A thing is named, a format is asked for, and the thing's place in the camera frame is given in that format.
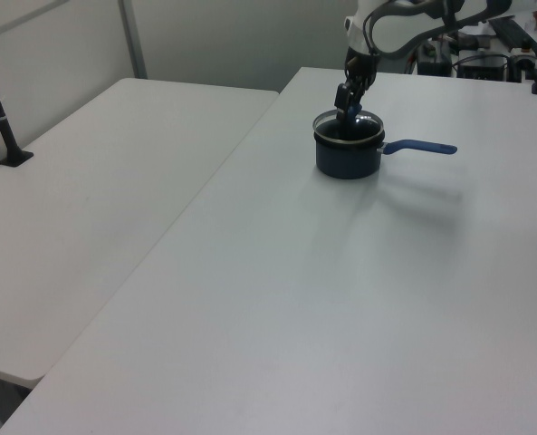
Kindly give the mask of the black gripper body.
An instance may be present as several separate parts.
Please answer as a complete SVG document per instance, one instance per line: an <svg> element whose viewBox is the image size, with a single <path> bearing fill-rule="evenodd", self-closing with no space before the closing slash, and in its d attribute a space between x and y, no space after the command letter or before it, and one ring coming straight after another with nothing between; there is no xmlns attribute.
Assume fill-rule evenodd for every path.
<svg viewBox="0 0 537 435"><path fill-rule="evenodd" d="M349 88L354 92L367 91L376 80L379 55L360 53L349 48L345 57L344 72Z"/></svg>

